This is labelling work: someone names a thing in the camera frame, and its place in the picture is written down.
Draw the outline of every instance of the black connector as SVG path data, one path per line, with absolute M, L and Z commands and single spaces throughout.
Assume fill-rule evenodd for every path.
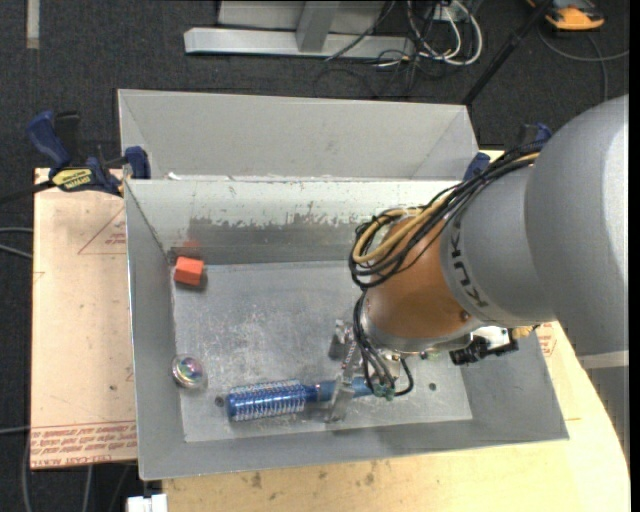
M 510 352 L 519 350 L 518 342 L 509 336 L 509 343 L 500 345 L 496 348 L 490 348 L 489 340 L 483 336 L 474 336 L 473 341 L 465 348 L 460 350 L 452 350 L 449 356 L 456 366 L 464 364 L 477 363 L 487 356 L 500 357 Z

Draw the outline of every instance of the cardboard sheet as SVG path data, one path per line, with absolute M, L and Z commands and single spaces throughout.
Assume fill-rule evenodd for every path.
M 34 200 L 31 467 L 134 460 L 123 200 Z

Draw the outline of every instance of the blue clamp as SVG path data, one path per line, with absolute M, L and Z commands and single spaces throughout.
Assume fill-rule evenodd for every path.
M 535 123 L 533 125 L 524 125 L 522 127 L 521 138 L 523 146 L 529 146 L 535 144 L 537 146 L 542 147 L 547 141 L 551 138 L 553 132 L 549 129 L 549 127 L 542 123 Z M 467 170 L 464 173 L 463 181 L 467 181 L 474 176 L 477 176 L 481 172 L 483 172 L 487 167 L 489 167 L 489 163 L 491 162 L 491 158 L 486 153 L 479 152 L 476 156 L 473 157 L 471 163 L 467 167 Z
M 49 156 L 54 165 L 49 170 L 49 181 L 65 192 L 93 190 L 117 196 L 122 195 L 122 180 L 109 172 L 106 162 L 90 156 L 84 165 L 72 166 L 72 155 L 69 154 L 53 127 L 53 113 L 50 110 L 41 112 L 27 126 L 27 136 L 38 151 Z M 131 166 L 131 177 L 149 179 L 151 167 L 147 154 L 140 146 L 129 147 L 124 157 L 111 164 Z

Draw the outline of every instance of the yellow cable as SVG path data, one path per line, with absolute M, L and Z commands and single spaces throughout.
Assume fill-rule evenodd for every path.
M 529 155 L 525 155 L 525 156 L 522 156 L 522 157 L 514 160 L 514 162 L 523 162 L 523 161 L 527 161 L 527 160 L 532 160 L 533 161 L 538 157 L 539 154 L 540 154 L 539 152 L 538 153 L 531 153 Z M 385 240 L 380 245 L 378 245 L 373 251 L 371 251 L 371 252 L 369 252 L 367 254 L 361 254 L 366 242 L 372 236 L 374 236 L 375 233 L 382 226 L 385 226 L 385 225 L 389 224 L 396 217 L 401 217 L 402 215 L 407 215 L 407 214 L 410 215 L 410 214 L 413 214 L 413 213 L 420 212 L 421 210 L 419 208 L 408 208 L 408 209 L 395 209 L 395 210 L 390 210 L 388 212 L 385 212 L 385 216 L 391 217 L 391 219 L 389 219 L 386 222 L 380 222 L 379 219 L 376 219 L 365 230 L 365 232 L 362 235 L 360 235 L 360 237 L 358 238 L 358 240 L 356 241 L 356 243 L 355 243 L 355 245 L 353 247 L 353 252 L 351 253 L 351 257 L 353 258 L 353 261 L 355 263 L 357 263 L 357 264 L 362 264 L 362 263 L 365 263 L 367 261 L 371 261 L 372 259 L 378 257 L 382 253 L 385 253 L 390 247 L 393 247 L 397 242 L 402 240 L 407 235 L 407 233 L 409 233 L 409 231 L 411 231 L 416 225 L 418 225 L 421 222 L 426 222 L 429 219 L 429 217 L 431 217 L 431 212 L 433 210 L 437 209 L 442 203 L 444 203 L 444 201 L 446 199 L 447 199 L 447 196 L 444 196 L 443 198 L 441 198 L 440 200 L 438 200 L 434 204 L 432 204 L 429 208 L 425 208 L 424 210 L 422 210 L 422 212 L 419 215 L 417 215 L 412 220 L 407 222 L 402 227 L 402 229 L 400 229 L 397 233 L 395 233 L 389 239 Z

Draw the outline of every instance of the orange cube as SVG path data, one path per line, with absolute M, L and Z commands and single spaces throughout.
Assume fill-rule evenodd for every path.
M 173 280 L 178 283 L 198 286 L 202 279 L 203 271 L 204 261 L 194 260 L 193 258 L 186 258 L 184 256 L 178 256 L 178 259 L 176 260 L 176 271 L 173 274 Z

